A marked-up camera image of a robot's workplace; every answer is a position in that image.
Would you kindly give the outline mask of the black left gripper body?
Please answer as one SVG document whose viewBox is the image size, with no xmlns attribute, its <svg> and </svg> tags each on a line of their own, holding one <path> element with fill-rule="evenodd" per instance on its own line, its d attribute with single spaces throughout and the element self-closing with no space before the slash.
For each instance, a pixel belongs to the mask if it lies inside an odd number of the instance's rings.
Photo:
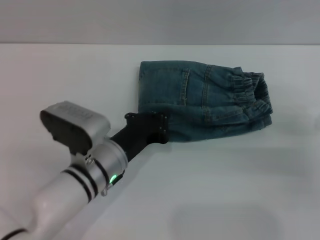
<svg viewBox="0 0 320 240">
<path fill-rule="evenodd" d="M 169 118 L 161 112 L 127 113 L 126 126 L 110 139 L 117 143 L 130 161 L 150 144 L 169 141 Z"/>
</svg>

